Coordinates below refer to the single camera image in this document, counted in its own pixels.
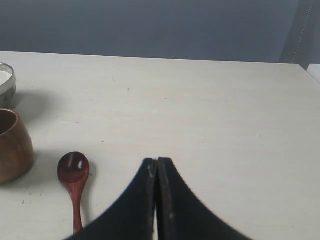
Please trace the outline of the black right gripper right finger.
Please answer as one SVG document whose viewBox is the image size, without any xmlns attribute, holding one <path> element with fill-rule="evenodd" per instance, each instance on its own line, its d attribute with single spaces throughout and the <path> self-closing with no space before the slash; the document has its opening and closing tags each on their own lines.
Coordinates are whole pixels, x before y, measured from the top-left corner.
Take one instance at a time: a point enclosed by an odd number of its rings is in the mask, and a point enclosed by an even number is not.
<svg viewBox="0 0 320 240">
<path fill-rule="evenodd" d="M 160 240 L 246 239 L 196 197 L 170 158 L 157 161 L 156 207 Z"/>
</svg>

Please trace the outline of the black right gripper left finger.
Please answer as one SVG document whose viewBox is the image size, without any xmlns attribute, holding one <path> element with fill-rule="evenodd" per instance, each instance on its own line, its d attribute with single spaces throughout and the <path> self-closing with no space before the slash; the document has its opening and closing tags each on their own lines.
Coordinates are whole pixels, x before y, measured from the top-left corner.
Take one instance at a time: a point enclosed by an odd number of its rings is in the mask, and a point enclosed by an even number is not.
<svg viewBox="0 0 320 240">
<path fill-rule="evenodd" d="M 146 158 L 121 196 L 70 240 L 151 240 L 154 234 L 157 161 Z"/>
</svg>

